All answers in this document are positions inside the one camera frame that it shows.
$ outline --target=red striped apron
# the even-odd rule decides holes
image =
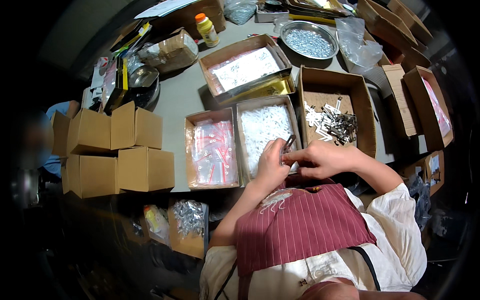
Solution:
[[[254,271],[376,243],[342,185],[326,182],[307,189],[286,189],[283,183],[238,219],[239,300],[248,298]]]

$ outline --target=embroidery on apron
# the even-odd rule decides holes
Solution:
[[[290,189],[282,189],[275,191],[268,195],[265,199],[260,202],[260,207],[263,207],[259,214],[263,215],[264,210],[270,208],[270,211],[274,213],[275,211],[273,210],[275,208],[275,205],[281,201],[281,203],[278,205],[278,209],[284,209],[284,207],[281,207],[285,203],[285,199],[293,195],[293,190],[294,188]]]

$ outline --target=table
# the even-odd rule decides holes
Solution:
[[[335,36],[335,27],[322,25]],[[247,38],[248,34],[269,34],[278,36],[273,32],[273,23],[255,23],[251,18],[244,25],[238,26],[227,21],[225,31],[218,33],[220,43],[214,48],[207,48],[199,43],[199,58],[204,57],[220,48]],[[302,61],[302,58],[289,49],[284,50],[294,65],[293,78],[297,78],[299,66],[303,63],[308,67],[322,68],[332,71],[346,72],[342,68],[342,58],[339,55],[327,62]],[[423,135],[413,136],[409,140],[398,140],[390,124],[388,112],[384,109],[382,99],[373,84],[367,84],[371,95],[373,110],[376,117],[375,134],[377,137],[376,159],[383,163],[390,163],[406,155],[422,154],[427,152]],[[154,113],[163,118],[163,150],[171,151],[175,155],[175,187],[172,192],[187,192],[188,188],[185,173],[185,116],[212,109],[209,102],[211,94],[206,85],[199,63],[196,63],[183,72],[168,74],[168,78],[160,83],[160,96]]]

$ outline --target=shirt sleeve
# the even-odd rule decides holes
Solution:
[[[46,115],[51,120],[53,113],[58,110],[59,112],[61,112],[63,115],[66,116],[69,105],[70,105],[69,101],[54,104],[49,109],[47,109]]]
[[[207,251],[200,274],[200,300],[213,299],[216,296],[236,259],[235,246],[212,247]]]
[[[427,267],[427,254],[415,222],[415,200],[405,184],[375,198],[367,208],[382,226],[393,250],[400,259],[408,279],[416,285]]]

